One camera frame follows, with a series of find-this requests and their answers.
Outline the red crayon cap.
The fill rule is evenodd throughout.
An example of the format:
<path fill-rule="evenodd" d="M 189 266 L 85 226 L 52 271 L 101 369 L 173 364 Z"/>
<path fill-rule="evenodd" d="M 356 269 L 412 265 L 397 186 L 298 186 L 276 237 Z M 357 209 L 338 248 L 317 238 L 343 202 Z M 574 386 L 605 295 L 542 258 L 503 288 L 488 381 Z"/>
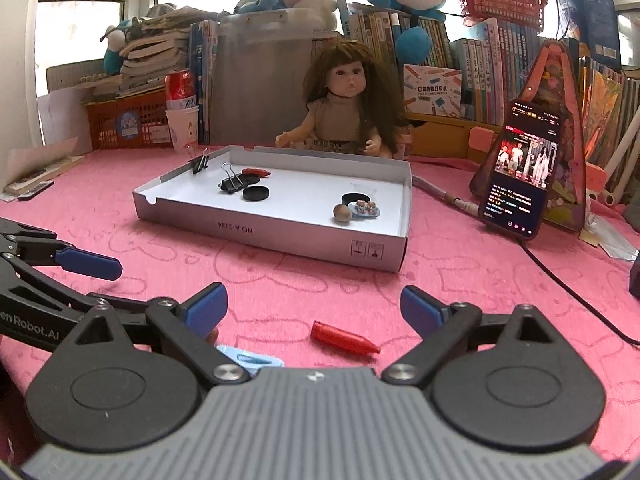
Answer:
<path fill-rule="evenodd" d="M 262 168 L 244 168 L 242 174 L 252 174 L 253 176 L 263 179 L 268 178 L 271 172 Z"/>
<path fill-rule="evenodd" d="M 318 321 L 312 324 L 310 338 L 357 356 L 373 356 L 381 352 L 381 348 L 366 337 Z"/>

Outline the blue bear hair clip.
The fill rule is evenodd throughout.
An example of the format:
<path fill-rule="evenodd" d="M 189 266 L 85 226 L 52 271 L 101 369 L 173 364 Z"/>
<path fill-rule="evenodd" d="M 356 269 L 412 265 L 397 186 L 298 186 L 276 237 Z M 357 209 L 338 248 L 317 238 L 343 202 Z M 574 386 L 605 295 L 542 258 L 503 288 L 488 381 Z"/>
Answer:
<path fill-rule="evenodd" d="M 378 218 L 380 215 L 378 205 L 373 200 L 369 200 L 368 202 L 365 200 L 355 200 L 354 202 L 350 202 L 347 207 L 354 218 L 373 219 Z"/>

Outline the black round lid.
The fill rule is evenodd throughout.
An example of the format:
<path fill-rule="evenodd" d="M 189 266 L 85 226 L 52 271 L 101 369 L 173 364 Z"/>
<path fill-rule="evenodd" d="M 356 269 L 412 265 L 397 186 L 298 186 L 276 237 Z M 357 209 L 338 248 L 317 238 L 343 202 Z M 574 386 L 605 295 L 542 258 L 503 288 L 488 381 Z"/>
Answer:
<path fill-rule="evenodd" d="M 247 202 L 261 202 L 270 196 L 269 188 L 263 185 L 250 185 L 243 190 L 243 200 Z"/>

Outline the black round cap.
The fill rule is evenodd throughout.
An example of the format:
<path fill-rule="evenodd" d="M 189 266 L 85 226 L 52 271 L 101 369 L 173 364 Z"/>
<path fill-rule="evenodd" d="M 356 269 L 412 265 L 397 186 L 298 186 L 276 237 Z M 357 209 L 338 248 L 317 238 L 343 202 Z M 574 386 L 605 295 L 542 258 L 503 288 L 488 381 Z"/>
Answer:
<path fill-rule="evenodd" d="M 359 192 L 349 192 L 342 195 L 341 202 L 343 205 L 346 205 L 346 206 L 348 206 L 351 203 L 358 203 L 358 202 L 363 202 L 366 204 L 370 202 L 370 197 L 367 196 L 367 194 L 363 194 Z"/>

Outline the pink bunny tablecloth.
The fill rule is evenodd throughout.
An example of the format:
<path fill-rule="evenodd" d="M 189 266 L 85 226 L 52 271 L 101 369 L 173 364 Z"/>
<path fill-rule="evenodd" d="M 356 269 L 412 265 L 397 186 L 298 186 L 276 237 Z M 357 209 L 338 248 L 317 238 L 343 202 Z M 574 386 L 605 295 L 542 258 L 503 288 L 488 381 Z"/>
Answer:
<path fill-rule="evenodd" d="M 596 450 L 609 459 L 638 455 L 639 304 L 628 290 L 625 261 L 555 226 L 543 226 L 520 246 L 423 192 L 413 195 L 408 249 L 398 273 L 266 252 L 140 221 L 134 189 L 180 164 L 180 156 L 167 150 L 94 152 L 50 190 L 25 203 L 5 203 L 1 213 L 119 259 L 124 273 L 114 282 L 51 270 L 81 292 L 181 300 L 213 281 L 224 283 L 229 311 L 220 324 L 221 341 L 277 356 L 288 366 L 347 363 L 346 356 L 310 341 L 314 321 L 378 344 L 376 368 L 395 361 L 416 343 L 398 306 L 409 284 L 488 312 L 529 302 L 605 386 Z"/>

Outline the papers on left sill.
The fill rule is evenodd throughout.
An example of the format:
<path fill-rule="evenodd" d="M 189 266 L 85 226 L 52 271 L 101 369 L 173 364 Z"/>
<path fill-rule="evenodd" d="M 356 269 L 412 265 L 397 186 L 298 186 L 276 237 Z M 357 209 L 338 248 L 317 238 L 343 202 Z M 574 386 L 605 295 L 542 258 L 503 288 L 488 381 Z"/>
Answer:
<path fill-rule="evenodd" d="M 71 138 L 38 148 L 16 148 L 9 151 L 6 185 L 2 188 L 1 199 L 12 202 L 40 182 L 53 180 L 78 165 L 84 156 L 74 154 L 77 143 L 78 138 Z"/>

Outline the grey cardboard box tray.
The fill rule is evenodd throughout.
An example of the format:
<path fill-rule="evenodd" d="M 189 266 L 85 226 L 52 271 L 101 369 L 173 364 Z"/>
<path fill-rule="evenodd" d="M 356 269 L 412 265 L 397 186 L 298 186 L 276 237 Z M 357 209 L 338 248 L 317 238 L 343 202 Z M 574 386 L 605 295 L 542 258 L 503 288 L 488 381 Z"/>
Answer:
<path fill-rule="evenodd" d="M 269 188 L 261 202 L 243 190 L 218 188 L 223 162 L 250 185 Z M 268 178 L 242 174 L 262 168 Z M 192 174 L 183 164 L 134 189 L 139 219 L 286 254 L 396 273 L 408 245 L 412 174 L 404 160 L 282 148 L 227 146 L 209 152 Z M 333 208 L 345 193 L 367 194 L 378 218 L 337 222 Z"/>

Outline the binder clip on tray edge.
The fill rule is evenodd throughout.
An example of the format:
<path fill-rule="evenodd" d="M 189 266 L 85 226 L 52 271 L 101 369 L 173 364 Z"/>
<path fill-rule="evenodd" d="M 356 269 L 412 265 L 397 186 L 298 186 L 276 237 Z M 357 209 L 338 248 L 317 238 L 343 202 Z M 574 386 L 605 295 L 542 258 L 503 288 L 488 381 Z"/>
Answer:
<path fill-rule="evenodd" d="M 208 146 L 202 148 L 196 143 L 189 143 L 184 146 L 186 152 L 189 155 L 189 164 L 192 170 L 192 174 L 199 174 L 208 165 L 208 156 L 210 149 Z"/>

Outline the smartphone with lit screen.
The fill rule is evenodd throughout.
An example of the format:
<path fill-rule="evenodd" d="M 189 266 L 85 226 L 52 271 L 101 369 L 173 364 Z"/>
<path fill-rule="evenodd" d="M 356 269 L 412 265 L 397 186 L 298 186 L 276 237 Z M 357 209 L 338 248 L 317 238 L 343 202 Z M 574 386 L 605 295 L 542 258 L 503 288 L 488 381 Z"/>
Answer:
<path fill-rule="evenodd" d="M 532 240 L 537 235 L 561 132 L 561 116 L 535 103 L 511 101 L 478 208 L 485 226 L 519 240 Z"/>

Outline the red plastic basket left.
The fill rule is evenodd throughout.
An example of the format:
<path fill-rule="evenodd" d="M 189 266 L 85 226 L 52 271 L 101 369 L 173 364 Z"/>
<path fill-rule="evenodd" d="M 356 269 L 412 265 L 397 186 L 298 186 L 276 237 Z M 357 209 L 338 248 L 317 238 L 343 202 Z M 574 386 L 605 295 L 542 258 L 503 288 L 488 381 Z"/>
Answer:
<path fill-rule="evenodd" d="M 84 105 L 94 150 L 171 148 L 163 90 Z"/>

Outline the black power adapter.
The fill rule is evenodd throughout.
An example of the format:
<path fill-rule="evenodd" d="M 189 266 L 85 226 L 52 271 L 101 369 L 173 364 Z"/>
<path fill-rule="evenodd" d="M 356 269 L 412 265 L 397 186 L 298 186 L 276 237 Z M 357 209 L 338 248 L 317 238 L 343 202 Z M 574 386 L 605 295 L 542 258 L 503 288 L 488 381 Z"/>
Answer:
<path fill-rule="evenodd" d="M 634 264 L 629 271 L 628 290 L 634 298 L 640 298 L 640 254 L 634 259 Z"/>

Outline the brown haired baby doll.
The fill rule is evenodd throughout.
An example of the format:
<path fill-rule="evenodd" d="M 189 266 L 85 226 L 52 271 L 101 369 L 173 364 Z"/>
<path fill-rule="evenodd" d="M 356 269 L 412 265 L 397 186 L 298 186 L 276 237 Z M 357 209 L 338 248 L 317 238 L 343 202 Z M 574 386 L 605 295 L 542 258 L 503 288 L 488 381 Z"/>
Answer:
<path fill-rule="evenodd" d="M 274 139 L 278 148 L 392 158 L 407 125 L 396 79 L 362 42 L 337 40 L 312 60 L 304 80 L 307 113 Z"/>

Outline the colourful pencil box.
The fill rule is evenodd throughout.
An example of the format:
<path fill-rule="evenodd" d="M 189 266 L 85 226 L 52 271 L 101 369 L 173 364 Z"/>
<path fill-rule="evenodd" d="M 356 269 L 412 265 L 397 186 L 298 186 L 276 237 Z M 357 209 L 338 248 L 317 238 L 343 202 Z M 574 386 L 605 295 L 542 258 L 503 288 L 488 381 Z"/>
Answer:
<path fill-rule="evenodd" d="M 402 90 L 409 113 L 461 117 L 460 70 L 405 64 Z"/>

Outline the pink triangular phone stand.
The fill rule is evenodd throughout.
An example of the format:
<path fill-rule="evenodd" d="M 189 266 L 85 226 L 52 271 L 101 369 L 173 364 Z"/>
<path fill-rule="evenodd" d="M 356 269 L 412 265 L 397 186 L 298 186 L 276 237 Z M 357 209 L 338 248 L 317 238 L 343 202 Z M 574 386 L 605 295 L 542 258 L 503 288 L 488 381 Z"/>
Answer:
<path fill-rule="evenodd" d="M 562 117 L 559 155 L 542 222 L 578 232 L 584 227 L 586 218 L 586 163 L 573 67 L 562 42 L 546 40 L 542 43 L 516 100 L 535 103 Z M 470 190 L 480 200 L 487 188 L 490 158 L 498 152 L 498 136 L 470 183 Z"/>

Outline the red basket on books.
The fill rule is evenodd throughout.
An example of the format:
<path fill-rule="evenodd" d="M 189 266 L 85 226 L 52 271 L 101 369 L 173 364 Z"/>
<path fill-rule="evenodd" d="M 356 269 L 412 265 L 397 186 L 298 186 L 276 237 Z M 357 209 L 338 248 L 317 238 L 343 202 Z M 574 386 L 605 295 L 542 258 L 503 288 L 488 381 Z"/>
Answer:
<path fill-rule="evenodd" d="M 462 15 L 470 20 L 503 18 L 541 32 L 547 0 L 458 0 Z"/>

